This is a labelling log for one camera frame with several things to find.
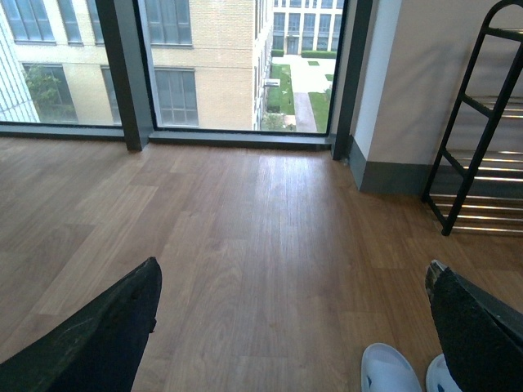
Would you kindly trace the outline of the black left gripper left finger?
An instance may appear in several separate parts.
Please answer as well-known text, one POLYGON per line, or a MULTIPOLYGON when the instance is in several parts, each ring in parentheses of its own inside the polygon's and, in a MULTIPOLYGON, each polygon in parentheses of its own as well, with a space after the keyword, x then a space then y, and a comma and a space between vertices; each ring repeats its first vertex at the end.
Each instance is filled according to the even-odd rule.
POLYGON ((153 257, 1 365, 3 391, 129 391, 156 314, 153 257))

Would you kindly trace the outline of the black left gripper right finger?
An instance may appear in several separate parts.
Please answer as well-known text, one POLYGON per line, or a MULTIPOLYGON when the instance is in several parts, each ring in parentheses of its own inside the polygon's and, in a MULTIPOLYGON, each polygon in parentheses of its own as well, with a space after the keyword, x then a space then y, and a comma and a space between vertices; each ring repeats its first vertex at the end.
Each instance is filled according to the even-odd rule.
POLYGON ((522 313, 447 265, 431 261, 425 287, 451 378, 462 391, 522 390, 522 313))

